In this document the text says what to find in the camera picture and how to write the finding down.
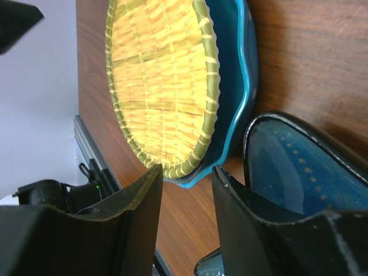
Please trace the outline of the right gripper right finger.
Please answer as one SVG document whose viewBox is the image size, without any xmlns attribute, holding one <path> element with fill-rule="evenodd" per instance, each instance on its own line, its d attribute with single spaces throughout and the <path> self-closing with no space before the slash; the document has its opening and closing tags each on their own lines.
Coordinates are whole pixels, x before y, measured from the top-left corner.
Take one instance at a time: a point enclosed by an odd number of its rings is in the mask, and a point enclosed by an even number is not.
<svg viewBox="0 0 368 276">
<path fill-rule="evenodd" d="M 221 166 L 212 171 L 226 275 L 366 275 L 367 212 L 302 216 L 261 197 Z"/>
</svg>

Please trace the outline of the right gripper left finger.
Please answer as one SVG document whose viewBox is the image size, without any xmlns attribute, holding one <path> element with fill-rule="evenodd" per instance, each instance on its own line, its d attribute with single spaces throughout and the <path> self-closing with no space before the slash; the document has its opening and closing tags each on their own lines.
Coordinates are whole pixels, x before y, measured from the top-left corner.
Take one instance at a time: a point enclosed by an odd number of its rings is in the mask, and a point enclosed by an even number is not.
<svg viewBox="0 0 368 276">
<path fill-rule="evenodd" d="M 162 190 L 163 168 L 156 164 L 77 214 L 1 206 L 1 274 L 151 275 Z"/>
</svg>

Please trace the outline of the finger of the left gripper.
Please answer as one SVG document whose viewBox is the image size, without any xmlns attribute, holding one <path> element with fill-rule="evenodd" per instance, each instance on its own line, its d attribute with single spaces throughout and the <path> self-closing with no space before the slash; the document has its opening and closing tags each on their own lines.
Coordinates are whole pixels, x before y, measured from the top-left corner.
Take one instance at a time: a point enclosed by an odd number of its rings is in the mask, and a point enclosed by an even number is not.
<svg viewBox="0 0 368 276">
<path fill-rule="evenodd" d="M 1 55 L 43 18 L 35 5 L 1 0 Z"/>
</svg>

